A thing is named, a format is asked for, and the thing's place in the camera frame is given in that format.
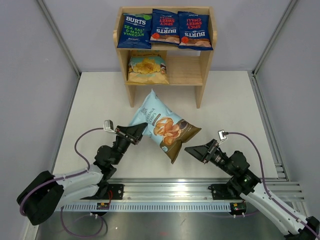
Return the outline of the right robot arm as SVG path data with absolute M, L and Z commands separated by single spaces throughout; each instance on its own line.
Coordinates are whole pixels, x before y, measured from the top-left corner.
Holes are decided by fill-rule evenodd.
M 217 140 L 204 145 L 184 149 L 198 161 L 212 163 L 231 176 L 226 183 L 227 193 L 232 198 L 241 198 L 267 217 L 287 240 L 318 240 L 320 221 L 314 216 L 305 216 L 287 205 L 268 189 L 266 182 L 250 169 L 244 154 L 236 150 L 231 156 L 224 153 Z

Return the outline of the blue Burts chilli bag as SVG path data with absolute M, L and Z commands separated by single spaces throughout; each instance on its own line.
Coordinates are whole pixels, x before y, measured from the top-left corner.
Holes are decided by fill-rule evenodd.
M 209 34 L 209 15 L 179 11 L 179 49 L 213 51 Z
M 149 41 L 178 46 L 180 44 L 178 14 L 154 8 L 152 10 L 152 28 Z

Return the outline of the blue Burts sea salt bag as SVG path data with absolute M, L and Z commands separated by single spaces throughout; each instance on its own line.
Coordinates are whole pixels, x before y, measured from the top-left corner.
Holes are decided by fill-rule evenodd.
M 123 13 L 123 26 L 117 47 L 120 49 L 151 49 L 152 14 Z

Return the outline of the light blue cassava chips bag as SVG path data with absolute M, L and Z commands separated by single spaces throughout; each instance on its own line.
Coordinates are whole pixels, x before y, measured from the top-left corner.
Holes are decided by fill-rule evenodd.
M 151 90 L 134 114 L 130 126 L 146 123 L 143 135 L 150 137 L 170 158 L 173 164 L 182 144 L 191 140 L 201 128 L 171 111 Z

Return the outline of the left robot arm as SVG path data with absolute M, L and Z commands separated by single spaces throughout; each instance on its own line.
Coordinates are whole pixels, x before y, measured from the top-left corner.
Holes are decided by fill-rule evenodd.
M 115 166 L 130 145 L 137 145 L 141 141 L 147 126 L 147 123 L 143 122 L 114 127 L 111 120 L 106 120 L 102 130 L 115 134 L 112 146 L 100 146 L 93 163 L 89 163 L 88 159 L 75 149 L 75 153 L 86 163 L 83 169 L 56 175 L 48 170 L 41 172 L 17 197 L 20 214 L 36 226 L 50 218 L 57 208 L 83 198 L 103 199 L 108 194 L 108 180 L 117 170 Z

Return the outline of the tan kettle cooked chips bag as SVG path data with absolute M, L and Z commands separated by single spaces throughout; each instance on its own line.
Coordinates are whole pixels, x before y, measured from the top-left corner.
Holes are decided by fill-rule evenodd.
M 168 85 L 166 61 L 158 51 L 132 50 L 128 62 L 127 84 Z

